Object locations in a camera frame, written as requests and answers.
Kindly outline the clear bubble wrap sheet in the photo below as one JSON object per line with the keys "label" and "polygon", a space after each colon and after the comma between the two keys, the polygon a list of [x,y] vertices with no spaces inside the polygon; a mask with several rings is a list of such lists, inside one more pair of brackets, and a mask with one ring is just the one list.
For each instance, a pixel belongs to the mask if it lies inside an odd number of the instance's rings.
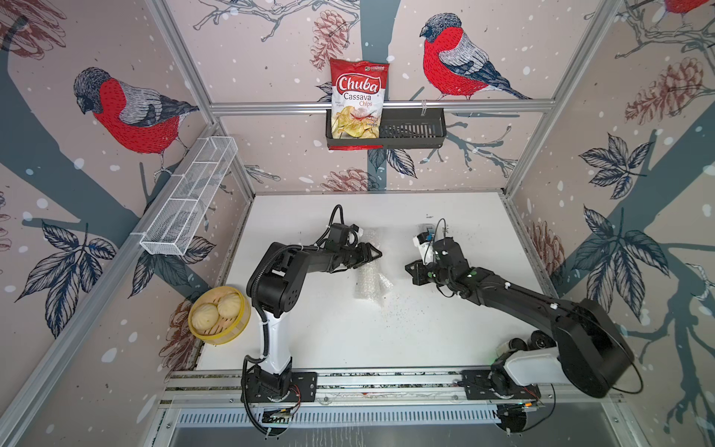
{"label": "clear bubble wrap sheet", "polygon": [[361,242],[370,242],[383,253],[383,256],[357,269],[357,284],[354,292],[355,299],[371,302],[380,307],[385,305],[387,294],[393,287],[393,283],[385,275],[382,264],[385,253],[381,244],[384,236],[385,229],[378,227],[365,229],[360,237]]}

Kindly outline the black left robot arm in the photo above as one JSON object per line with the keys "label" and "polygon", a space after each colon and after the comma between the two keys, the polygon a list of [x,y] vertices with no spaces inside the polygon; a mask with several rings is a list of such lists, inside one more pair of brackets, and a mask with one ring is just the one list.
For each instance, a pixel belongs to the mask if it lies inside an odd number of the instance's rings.
{"label": "black left robot arm", "polygon": [[283,327],[296,306],[310,273],[336,274],[358,269],[380,259],[383,253],[370,242],[359,240],[359,227],[332,223],[310,245],[274,242],[254,270],[246,287],[261,319],[260,357],[245,357],[253,365],[248,378],[259,393],[270,399],[284,398],[292,386],[292,354]]}

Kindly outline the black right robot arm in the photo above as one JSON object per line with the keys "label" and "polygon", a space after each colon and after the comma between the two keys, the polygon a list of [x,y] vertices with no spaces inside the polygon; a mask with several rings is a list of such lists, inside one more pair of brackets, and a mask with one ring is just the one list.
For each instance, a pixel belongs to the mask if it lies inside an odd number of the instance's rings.
{"label": "black right robot arm", "polygon": [[413,244],[421,258],[405,270],[414,285],[432,283],[534,327],[528,341],[510,340],[492,364],[488,379],[498,396],[508,398],[517,387],[570,384],[603,398],[633,365],[632,350],[599,303],[550,298],[471,266],[451,237],[439,240],[424,232]]}

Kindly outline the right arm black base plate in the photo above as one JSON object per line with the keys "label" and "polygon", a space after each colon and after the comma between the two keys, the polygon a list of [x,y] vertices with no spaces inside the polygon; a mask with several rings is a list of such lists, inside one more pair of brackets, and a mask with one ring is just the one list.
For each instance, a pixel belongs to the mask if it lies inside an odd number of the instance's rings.
{"label": "right arm black base plate", "polygon": [[469,400],[540,400],[536,386],[517,385],[503,372],[490,369],[467,369],[461,372],[459,387]]}

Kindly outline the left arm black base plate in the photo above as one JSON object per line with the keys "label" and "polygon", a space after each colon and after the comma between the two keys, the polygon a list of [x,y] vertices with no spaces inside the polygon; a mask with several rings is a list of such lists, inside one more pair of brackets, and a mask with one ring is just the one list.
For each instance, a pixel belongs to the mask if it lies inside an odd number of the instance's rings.
{"label": "left arm black base plate", "polygon": [[316,372],[303,372],[288,368],[280,374],[271,374],[259,365],[253,365],[241,379],[244,402],[249,403],[296,403],[314,402],[318,386]]}

